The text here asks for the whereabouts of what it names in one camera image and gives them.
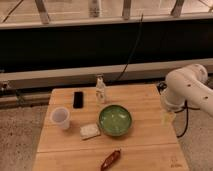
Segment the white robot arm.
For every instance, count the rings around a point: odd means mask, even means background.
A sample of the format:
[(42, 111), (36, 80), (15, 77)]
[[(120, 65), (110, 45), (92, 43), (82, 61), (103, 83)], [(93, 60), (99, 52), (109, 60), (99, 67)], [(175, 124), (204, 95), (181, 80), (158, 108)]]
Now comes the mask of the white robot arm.
[(162, 124), (170, 124), (186, 101), (213, 115), (213, 90), (205, 85), (207, 69), (201, 64), (191, 64), (175, 69), (166, 75), (167, 87), (161, 92)]

